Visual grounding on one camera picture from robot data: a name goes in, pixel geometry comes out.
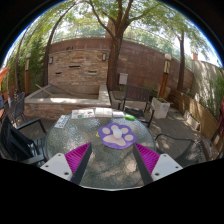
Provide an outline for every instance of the brick wall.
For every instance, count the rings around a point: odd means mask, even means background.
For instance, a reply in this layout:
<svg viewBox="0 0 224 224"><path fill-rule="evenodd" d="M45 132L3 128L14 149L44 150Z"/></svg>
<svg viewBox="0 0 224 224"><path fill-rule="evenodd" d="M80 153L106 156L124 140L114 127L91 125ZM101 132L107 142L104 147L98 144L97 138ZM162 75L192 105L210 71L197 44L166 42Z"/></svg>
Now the brick wall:
<svg viewBox="0 0 224 224"><path fill-rule="evenodd" d="M54 85L105 84L110 49L111 38L80 38L53 44L49 55L54 58L53 64L49 64L49 83ZM106 61L102 61L102 53L107 53ZM128 85L142 87L144 83L161 84L164 64L163 53L144 45L123 41L117 72L128 74ZM69 68L69 66L80 66L80 68ZM177 87L179 66L178 61L171 60L167 87L173 89ZM88 71L96 71L97 74L94 76ZM185 68L185 89L191 89L193 78L194 74Z"/></svg>

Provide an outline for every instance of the white box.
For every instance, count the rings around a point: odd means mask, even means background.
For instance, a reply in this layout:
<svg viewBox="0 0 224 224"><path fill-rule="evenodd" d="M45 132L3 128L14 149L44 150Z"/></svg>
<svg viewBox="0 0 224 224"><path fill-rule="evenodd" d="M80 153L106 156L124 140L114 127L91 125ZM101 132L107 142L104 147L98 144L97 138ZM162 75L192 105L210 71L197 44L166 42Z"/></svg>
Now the white box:
<svg viewBox="0 0 224 224"><path fill-rule="evenodd" d="M120 73L119 84L127 84L128 74Z"/></svg>
<svg viewBox="0 0 224 224"><path fill-rule="evenodd" d="M155 97L152 98L152 106L155 109L155 118L166 118L167 112L170 108L170 103L161 103Z"/></svg>

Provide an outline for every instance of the paper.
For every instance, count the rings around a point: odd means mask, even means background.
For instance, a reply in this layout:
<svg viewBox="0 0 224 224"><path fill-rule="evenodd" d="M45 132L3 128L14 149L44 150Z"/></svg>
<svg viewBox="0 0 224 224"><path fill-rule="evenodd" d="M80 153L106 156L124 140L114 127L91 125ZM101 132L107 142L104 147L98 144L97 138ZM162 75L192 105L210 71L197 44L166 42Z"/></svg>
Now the paper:
<svg viewBox="0 0 224 224"><path fill-rule="evenodd" d="M95 117L112 117L112 111L111 108L96 107Z"/></svg>
<svg viewBox="0 0 224 224"><path fill-rule="evenodd" d="M58 119L58 121L54 127L55 128L64 128L68 119L69 119L69 116L61 115L61 117Z"/></svg>
<svg viewBox="0 0 224 224"><path fill-rule="evenodd" d="M72 110L72 119L95 117L93 109Z"/></svg>
<svg viewBox="0 0 224 224"><path fill-rule="evenodd" d="M122 111L113 111L113 117L124 117L124 113Z"/></svg>

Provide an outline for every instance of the metal chair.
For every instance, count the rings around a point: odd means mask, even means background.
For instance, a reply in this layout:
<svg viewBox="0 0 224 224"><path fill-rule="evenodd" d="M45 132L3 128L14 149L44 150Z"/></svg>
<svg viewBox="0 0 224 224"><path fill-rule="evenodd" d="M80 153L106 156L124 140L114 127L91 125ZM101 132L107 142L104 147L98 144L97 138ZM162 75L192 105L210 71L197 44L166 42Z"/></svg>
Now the metal chair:
<svg viewBox="0 0 224 224"><path fill-rule="evenodd" d="M5 118L6 112L4 107L4 100L2 96L0 96L0 123L2 124L3 119Z"/></svg>
<svg viewBox="0 0 224 224"><path fill-rule="evenodd" d="M202 159L202 146L200 144L199 141L195 141L193 139L189 139L189 138L175 138L172 137L168 134L158 134L155 138L155 141L158 140L159 137L161 136L165 136L166 139L166 143L168 139L173 139L175 141L187 141L189 142L189 145L186 147L186 149L176 158L173 158L178 164L180 164L183 168L190 166L190 165L194 165L194 164L198 164L201 159ZM169 156L173 157L171 155L171 152L165 152L163 150L161 150L160 148L156 148L156 152L158 152L159 154L163 154L163 153L167 153Z"/></svg>
<svg viewBox="0 0 224 224"><path fill-rule="evenodd" d="M43 137L32 140L19 131L36 122L39 122L42 131L44 132ZM1 156L8 160L40 166L40 162L47 162L48 160L47 156L45 156L46 134L46 130L39 118L15 128L13 127L8 115L6 115L2 122L0 133Z"/></svg>
<svg viewBox="0 0 224 224"><path fill-rule="evenodd" d="M14 98L11 101L11 108L10 108L10 114L13 119L13 123L16 123L16 118L21 116L24 122L27 122L27 118L24 115L24 99L25 99L25 93L22 92L18 95L17 98Z"/></svg>
<svg viewBox="0 0 224 224"><path fill-rule="evenodd" d="M143 123L147 123L147 127L149 128L152 118L153 118L153 114L155 112L153 106L149 102L149 96L150 96L150 92L148 89L143 89L143 88L136 87L136 86L127 86L125 96L123 98L121 98L118 103L118 110L120 110L121 103L124 102L122 111L136 117L139 121L141 121ZM138 108L131 108L131 107L125 106L126 100L145 102L146 103L145 109L141 110ZM151 111L152 111L149 120L146 120L145 114L144 114L145 110L147 108L147 105L149 105L149 110L151 109Z"/></svg>

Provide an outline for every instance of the book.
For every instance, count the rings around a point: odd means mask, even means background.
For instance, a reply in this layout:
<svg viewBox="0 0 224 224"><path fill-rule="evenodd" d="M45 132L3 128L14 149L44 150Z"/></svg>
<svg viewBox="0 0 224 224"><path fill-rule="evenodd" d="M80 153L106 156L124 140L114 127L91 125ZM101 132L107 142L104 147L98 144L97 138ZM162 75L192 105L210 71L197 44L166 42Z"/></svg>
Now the book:
<svg viewBox="0 0 224 224"><path fill-rule="evenodd" d="M95 117L93 109L72 110L71 119Z"/></svg>
<svg viewBox="0 0 224 224"><path fill-rule="evenodd" d="M103 116L104 117L112 117L112 109L111 108L103 108Z"/></svg>
<svg viewBox="0 0 224 224"><path fill-rule="evenodd" d="M103 108L102 107L96 107L95 117L103 117Z"/></svg>
<svg viewBox="0 0 224 224"><path fill-rule="evenodd" d="M113 117L124 117L124 112L122 111L113 111Z"/></svg>
<svg viewBox="0 0 224 224"><path fill-rule="evenodd" d="M112 117L112 111L111 108L96 107L95 117Z"/></svg>

